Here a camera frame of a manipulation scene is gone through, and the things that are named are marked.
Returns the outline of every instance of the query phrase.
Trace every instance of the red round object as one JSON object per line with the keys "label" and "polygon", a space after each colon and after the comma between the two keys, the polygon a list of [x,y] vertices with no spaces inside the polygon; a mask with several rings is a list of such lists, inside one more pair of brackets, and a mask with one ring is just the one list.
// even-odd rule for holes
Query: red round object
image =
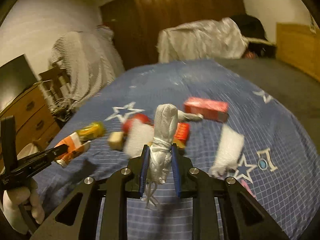
{"label": "red round object", "polygon": [[132,126],[132,120],[139,119],[142,123],[149,123],[149,118],[145,114],[135,114],[132,118],[128,119],[123,125],[122,130],[127,134]]}

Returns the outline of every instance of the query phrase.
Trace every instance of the orange and white package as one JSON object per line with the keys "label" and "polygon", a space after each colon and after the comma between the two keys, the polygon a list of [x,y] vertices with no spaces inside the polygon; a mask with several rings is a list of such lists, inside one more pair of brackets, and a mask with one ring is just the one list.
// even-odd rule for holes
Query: orange and white package
{"label": "orange and white package", "polygon": [[74,132],[68,137],[61,140],[55,147],[66,144],[68,145],[68,152],[64,153],[54,159],[56,163],[65,168],[68,166],[71,160],[78,157],[82,153],[86,152],[90,147],[91,141],[87,141],[84,144],[81,143],[79,135]]}

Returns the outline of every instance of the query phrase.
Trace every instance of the black screen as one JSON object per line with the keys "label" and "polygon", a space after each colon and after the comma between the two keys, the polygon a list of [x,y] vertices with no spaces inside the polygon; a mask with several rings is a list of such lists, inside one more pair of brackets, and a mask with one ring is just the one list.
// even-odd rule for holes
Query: black screen
{"label": "black screen", "polygon": [[24,55],[0,67],[0,111],[36,82]]}

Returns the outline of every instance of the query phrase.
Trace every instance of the silver bolt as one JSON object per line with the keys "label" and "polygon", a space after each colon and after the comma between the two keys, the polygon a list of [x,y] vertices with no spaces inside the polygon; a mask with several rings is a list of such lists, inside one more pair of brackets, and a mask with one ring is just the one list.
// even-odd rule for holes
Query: silver bolt
{"label": "silver bolt", "polygon": [[91,178],[91,177],[87,177],[84,179],[85,184],[91,184],[92,182],[93,182],[93,178]]}
{"label": "silver bolt", "polygon": [[190,172],[191,174],[198,174],[198,173],[199,173],[199,169],[197,169],[197,168],[191,168],[191,169],[189,170],[189,172]]}
{"label": "silver bolt", "polygon": [[130,171],[130,169],[128,169],[128,168],[124,168],[124,169],[121,170],[121,173],[122,173],[123,175],[128,175],[130,172],[131,172],[131,171]]}
{"label": "silver bolt", "polygon": [[236,183],[236,179],[234,177],[227,177],[227,183],[228,184],[235,184]]}

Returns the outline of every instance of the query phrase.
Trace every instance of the blue bedsheet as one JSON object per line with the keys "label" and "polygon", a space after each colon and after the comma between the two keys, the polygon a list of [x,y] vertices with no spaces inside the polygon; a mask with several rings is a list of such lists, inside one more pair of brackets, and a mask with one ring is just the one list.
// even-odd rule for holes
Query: blue bedsheet
{"label": "blue bedsheet", "polygon": [[[53,163],[35,176],[46,213],[87,176],[106,178],[127,165],[127,156],[110,150],[107,143],[110,132],[121,130],[121,120],[138,110],[153,118],[156,107],[164,103],[183,110],[189,96],[230,104],[227,124],[245,135],[238,169],[230,175],[247,184],[286,234],[297,239],[320,205],[315,146],[278,101],[212,60],[134,68],[82,106],[49,147],[92,121],[103,121],[107,133],[93,140],[89,151],[67,168]],[[195,167],[208,171],[215,160],[221,123],[203,120],[190,125],[186,156]],[[159,210],[145,209],[141,200],[128,200],[128,239],[191,239],[192,200],[176,197],[172,172],[155,196],[161,202]]]}

